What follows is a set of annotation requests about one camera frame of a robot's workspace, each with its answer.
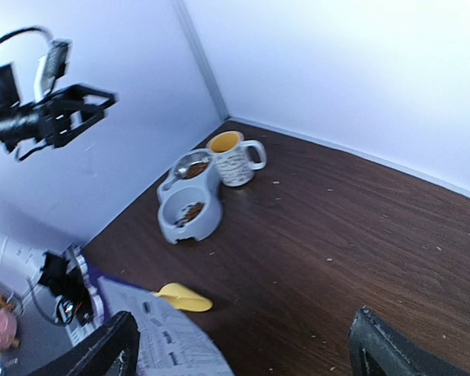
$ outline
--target gray pet bowl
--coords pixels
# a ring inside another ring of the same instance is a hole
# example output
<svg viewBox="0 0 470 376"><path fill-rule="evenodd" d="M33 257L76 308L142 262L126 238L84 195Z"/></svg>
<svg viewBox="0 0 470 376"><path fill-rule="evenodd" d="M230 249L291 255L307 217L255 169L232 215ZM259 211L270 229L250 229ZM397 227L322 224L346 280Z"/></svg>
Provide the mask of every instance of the gray pet bowl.
<svg viewBox="0 0 470 376"><path fill-rule="evenodd" d="M190 167L200 163L208 163L207 168L186 179ZM190 151L178 159L157 189L161 202L158 223L169 243L190 238L200 241L214 232L222 218L219 183L218 172L206 149Z"/></svg>

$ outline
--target white mug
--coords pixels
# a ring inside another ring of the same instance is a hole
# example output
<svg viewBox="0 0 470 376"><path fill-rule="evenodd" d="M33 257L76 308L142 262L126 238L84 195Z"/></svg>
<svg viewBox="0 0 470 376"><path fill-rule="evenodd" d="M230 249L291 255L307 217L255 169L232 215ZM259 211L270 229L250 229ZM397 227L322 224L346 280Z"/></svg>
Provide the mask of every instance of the white mug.
<svg viewBox="0 0 470 376"><path fill-rule="evenodd" d="M261 162L251 160L248 147L256 149ZM227 186L242 186L248 183L254 177L254 170L261 170L266 166L263 144L253 139L244 141L244 135L237 131L217 135L208 142L207 149L221 181Z"/></svg>

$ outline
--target mug handle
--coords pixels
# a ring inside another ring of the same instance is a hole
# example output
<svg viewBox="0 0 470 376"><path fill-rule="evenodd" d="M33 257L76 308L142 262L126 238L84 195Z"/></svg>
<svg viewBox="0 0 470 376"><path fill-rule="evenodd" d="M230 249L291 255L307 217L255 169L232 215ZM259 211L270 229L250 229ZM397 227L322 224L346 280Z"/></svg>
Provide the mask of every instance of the mug handle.
<svg viewBox="0 0 470 376"><path fill-rule="evenodd" d="M266 166L266 150L262 143L256 141L255 139L249 139L248 141L242 141L240 145L245 149L252 146L259 154L259 159L261 159L261 162L256 163L249 161L249 168L251 170L261 170Z"/></svg>

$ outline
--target pink object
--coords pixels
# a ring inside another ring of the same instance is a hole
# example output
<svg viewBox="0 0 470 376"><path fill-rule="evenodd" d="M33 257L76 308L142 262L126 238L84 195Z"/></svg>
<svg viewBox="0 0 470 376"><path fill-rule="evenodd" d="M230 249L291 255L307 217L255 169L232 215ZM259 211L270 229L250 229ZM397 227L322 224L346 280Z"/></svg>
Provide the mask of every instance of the pink object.
<svg viewBox="0 0 470 376"><path fill-rule="evenodd" d="M8 349L14 342L17 319L6 309L0 309L0 349Z"/></svg>

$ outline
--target dark wood surface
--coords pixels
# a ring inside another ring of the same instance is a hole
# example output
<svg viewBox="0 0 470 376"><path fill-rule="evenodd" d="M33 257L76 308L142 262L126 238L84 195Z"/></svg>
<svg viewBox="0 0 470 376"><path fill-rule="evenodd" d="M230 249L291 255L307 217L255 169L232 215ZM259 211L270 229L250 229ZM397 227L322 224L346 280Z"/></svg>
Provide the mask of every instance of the dark wood surface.
<svg viewBox="0 0 470 376"><path fill-rule="evenodd" d="M212 298L211 312L189 316L236 374L351 374L347 334L363 305L470 372L470 200L274 132L219 132L230 129L262 141L269 163L243 188L222 187L208 239L165 241L155 184L88 245L89 261Z"/></svg>

